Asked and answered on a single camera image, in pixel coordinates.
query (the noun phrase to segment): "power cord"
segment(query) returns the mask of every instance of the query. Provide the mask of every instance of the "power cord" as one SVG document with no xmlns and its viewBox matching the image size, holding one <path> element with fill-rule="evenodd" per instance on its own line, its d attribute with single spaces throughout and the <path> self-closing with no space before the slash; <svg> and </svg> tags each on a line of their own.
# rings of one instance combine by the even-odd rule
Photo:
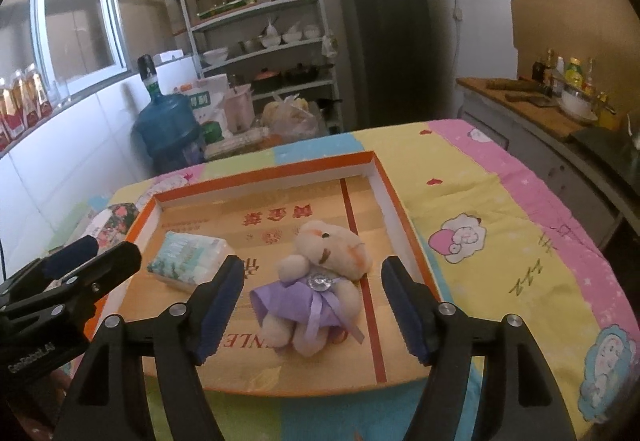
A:
<svg viewBox="0 0 640 441">
<path fill-rule="evenodd" d="M 4 265 L 4 249 L 2 249 L 2 241 L 0 241 L 0 264 L 2 264 L 2 281 L 6 282 L 6 266 Z"/>
<path fill-rule="evenodd" d="M 452 77 L 456 70 L 456 64 L 458 62 L 458 54 L 460 53 L 460 22 L 462 18 L 459 18 L 460 14 L 458 11 L 458 0 L 453 0 L 453 20 L 456 24 L 456 49 L 453 54 L 453 61 L 451 63 L 451 69 L 449 71 L 449 75 L 447 78 Z"/>
</svg>

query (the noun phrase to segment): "metal screw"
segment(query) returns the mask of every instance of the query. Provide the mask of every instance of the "metal screw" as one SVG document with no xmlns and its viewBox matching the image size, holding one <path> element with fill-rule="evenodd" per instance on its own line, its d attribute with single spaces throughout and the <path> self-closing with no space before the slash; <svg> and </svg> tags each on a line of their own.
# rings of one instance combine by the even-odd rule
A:
<svg viewBox="0 0 640 441">
<path fill-rule="evenodd" d="M 169 314 L 171 316 L 182 316 L 187 312 L 187 306 L 184 304 L 174 304 L 169 307 Z"/>
<path fill-rule="evenodd" d="M 449 302 L 443 302 L 438 306 L 438 311 L 440 312 L 441 315 L 451 316 L 453 313 L 456 312 L 456 307 L 453 304 L 450 304 Z"/>
<path fill-rule="evenodd" d="M 104 319 L 104 325 L 108 328 L 113 328 L 120 323 L 120 317 L 118 315 L 107 316 Z"/>
<path fill-rule="evenodd" d="M 522 325 L 522 318 L 518 315 L 507 315 L 507 323 L 512 327 L 520 327 Z"/>
</svg>

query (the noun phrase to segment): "gray refrigerator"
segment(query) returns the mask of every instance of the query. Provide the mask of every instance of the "gray refrigerator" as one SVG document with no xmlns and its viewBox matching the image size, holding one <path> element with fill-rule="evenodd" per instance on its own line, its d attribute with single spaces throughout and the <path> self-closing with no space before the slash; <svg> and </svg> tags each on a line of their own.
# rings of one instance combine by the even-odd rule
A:
<svg viewBox="0 0 640 441">
<path fill-rule="evenodd" d="M 427 0 L 340 0 L 358 128 L 434 119 Z"/>
</svg>

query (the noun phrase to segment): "colorful tablecloth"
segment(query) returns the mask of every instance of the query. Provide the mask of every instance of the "colorful tablecloth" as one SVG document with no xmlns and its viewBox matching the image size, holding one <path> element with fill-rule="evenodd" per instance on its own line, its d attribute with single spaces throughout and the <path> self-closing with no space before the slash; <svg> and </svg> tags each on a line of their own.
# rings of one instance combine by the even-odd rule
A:
<svg viewBox="0 0 640 441">
<path fill-rule="evenodd" d="M 640 331 L 613 272 L 559 199 L 464 121 L 377 128 L 280 146 L 180 170 L 119 190 L 153 193 L 299 160 L 373 150 L 420 236 L 441 293 L 468 315 L 522 316 L 538 341 L 577 435 L 602 417 L 634 363 Z M 472 367 L 457 439 L 470 439 L 481 367 Z M 309 399 L 207 393 L 229 441 L 400 440 L 425 381 Z M 171 439 L 156 381 L 147 382 L 158 439 Z"/>
</svg>

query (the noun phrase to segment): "window frame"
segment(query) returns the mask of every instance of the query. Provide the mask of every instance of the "window frame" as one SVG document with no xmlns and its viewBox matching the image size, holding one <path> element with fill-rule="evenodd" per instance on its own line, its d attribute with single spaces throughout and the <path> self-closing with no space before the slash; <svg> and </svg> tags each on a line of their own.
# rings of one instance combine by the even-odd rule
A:
<svg viewBox="0 0 640 441">
<path fill-rule="evenodd" d="M 31 2 L 30 5 L 32 27 L 31 39 L 34 56 L 36 56 L 38 68 L 43 72 L 47 84 L 52 85 L 52 82 L 56 80 L 56 73 L 53 68 L 51 50 L 49 47 L 45 0 L 35 0 L 35 2 Z M 116 37 L 118 35 L 118 21 L 110 0 L 100 0 L 100 11 L 102 13 L 102 21 L 104 23 L 108 49 L 114 63 L 112 66 L 90 72 L 89 74 L 85 74 L 73 81 L 68 81 L 68 79 L 65 78 L 69 95 L 71 96 L 77 94 L 81 90 L 92 87 L 99 82 L 103 82 L 113 76 L 129 70 L 122 47 L 123 43 Z"/>
</svg>

